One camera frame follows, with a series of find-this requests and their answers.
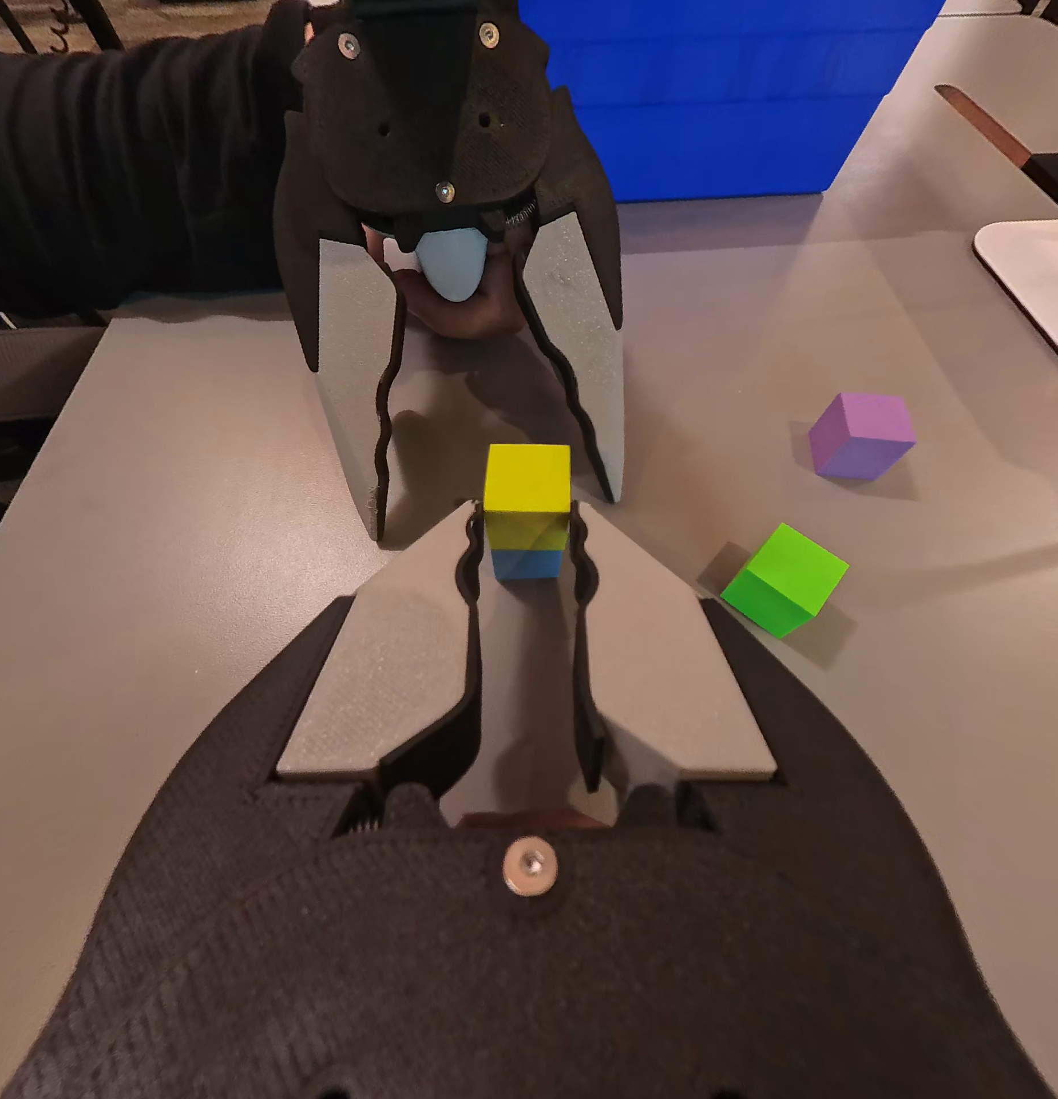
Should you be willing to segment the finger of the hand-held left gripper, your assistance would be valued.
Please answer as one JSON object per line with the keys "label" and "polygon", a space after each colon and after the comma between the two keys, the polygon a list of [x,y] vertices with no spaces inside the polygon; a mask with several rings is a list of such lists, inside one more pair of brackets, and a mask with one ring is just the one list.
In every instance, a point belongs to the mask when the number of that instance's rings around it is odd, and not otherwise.
{"label": "finger of the hand-held left gripper", "polygon": [[514,262],[514,284],[533,338],[563,382],[601,493],[617,503],[625,467],[622,333],[576,212],[538,227]]}
{"label": "finger of the hand-held left gripper", "polygon": [[364,245],[320,240],[316,388],[348,491],[370,539],[385,537],[390,387],[407,308]]}

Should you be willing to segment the green foam cube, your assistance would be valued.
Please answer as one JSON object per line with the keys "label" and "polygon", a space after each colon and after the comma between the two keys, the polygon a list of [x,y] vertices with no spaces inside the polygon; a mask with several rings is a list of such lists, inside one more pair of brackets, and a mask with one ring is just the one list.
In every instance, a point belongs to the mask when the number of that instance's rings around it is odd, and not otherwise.
{"label": "green foam cube", "polygon": [[786,639],[818,615],[849,567],[782,523],[724,588],[722,599],[775,639]]}

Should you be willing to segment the purple foam cube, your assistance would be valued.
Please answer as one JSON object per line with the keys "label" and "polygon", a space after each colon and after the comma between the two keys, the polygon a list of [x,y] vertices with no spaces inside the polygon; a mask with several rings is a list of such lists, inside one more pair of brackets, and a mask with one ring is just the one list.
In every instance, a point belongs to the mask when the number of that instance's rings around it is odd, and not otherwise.
{"label": "purple foam cube", "polygon": [[917,433],[900,397],[839,392],[808,440],[818,476],[875,481],[916,446]]}

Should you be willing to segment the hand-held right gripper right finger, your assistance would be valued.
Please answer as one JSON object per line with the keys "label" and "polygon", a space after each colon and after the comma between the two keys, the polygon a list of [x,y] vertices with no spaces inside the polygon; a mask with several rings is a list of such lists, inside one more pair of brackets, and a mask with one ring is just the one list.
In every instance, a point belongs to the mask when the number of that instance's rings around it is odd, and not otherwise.
{"label": "hand-held right gripper right finger", "polygon": [[770,779],[775,756],[697,591],[589,503],[573,503],[569,530],[587,790]]}

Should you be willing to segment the person's left hand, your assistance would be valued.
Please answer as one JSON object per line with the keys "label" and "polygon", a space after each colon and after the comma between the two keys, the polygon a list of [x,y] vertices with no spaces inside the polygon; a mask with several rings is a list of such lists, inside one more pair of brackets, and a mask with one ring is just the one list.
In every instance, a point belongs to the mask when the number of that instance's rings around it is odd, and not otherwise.
{"label": "person's left hand", "polygon": [[408,311],[439,337],[493,338],[517,335],[526,320],[517,302],[513,258],[531,248],[534,227],[528,223],[508,227],[502,243],[489,243],[481,281],[460,303],[442,298],[422,271],[391,271]]}

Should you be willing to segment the blue plastic bin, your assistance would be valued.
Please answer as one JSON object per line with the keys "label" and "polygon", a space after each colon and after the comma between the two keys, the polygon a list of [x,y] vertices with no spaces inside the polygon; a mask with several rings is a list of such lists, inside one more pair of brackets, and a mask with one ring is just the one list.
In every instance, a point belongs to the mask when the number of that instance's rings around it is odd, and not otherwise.
{"label": "blue plastic bin", "polygon": [[527,1],[619,203],[833,184],[942,1]]}

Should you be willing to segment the white document holder stand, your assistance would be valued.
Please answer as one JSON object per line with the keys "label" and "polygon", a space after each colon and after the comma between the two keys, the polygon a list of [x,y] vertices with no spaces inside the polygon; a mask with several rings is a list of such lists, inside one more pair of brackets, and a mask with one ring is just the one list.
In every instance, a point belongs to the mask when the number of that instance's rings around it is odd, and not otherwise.
{"label": "white document holder stand", "polygon": [[1058,355],[1058,219],[989,224],[973,248]]}

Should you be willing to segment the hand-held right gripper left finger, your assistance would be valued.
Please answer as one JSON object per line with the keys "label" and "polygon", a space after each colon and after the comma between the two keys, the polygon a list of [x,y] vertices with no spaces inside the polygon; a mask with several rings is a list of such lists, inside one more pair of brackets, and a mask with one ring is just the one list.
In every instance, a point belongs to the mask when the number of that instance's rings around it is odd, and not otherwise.
{"label": "hand-held right gripper left finger", "polygon": [[481,747],[482,517],[467,501],[355,593],[276,765],[389,793],[459,782]]}

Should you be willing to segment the blue foam cube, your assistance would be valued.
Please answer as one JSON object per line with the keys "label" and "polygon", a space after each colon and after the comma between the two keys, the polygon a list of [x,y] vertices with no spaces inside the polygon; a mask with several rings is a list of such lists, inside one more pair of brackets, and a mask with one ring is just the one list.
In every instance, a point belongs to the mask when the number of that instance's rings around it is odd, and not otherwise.
{"label": "blue foam cube", "polygon": [[555,579],[563,568],[563,550],[493,548],[490,558],[498,582],[535,582]]}

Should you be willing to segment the yellow foam cube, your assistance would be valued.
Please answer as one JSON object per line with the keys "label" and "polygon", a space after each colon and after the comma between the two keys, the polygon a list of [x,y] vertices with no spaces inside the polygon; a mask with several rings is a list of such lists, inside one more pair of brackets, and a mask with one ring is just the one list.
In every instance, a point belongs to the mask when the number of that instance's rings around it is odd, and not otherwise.
{"label": "yellow foam cube", "polygon": [[567,445],[489,447],[485,523],[490,547],[501,552],[559,552],[567,543],[572,506],[572,454]]}

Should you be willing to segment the person's left forearm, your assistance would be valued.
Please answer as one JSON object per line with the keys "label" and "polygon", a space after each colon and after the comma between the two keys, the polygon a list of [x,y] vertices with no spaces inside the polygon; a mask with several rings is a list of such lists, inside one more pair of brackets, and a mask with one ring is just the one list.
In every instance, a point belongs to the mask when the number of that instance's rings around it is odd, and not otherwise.
{"label": "person's left forearm", "polygon": [[312,22],[131,49],[0,53],[0,313],[278,290],[272,210]]}

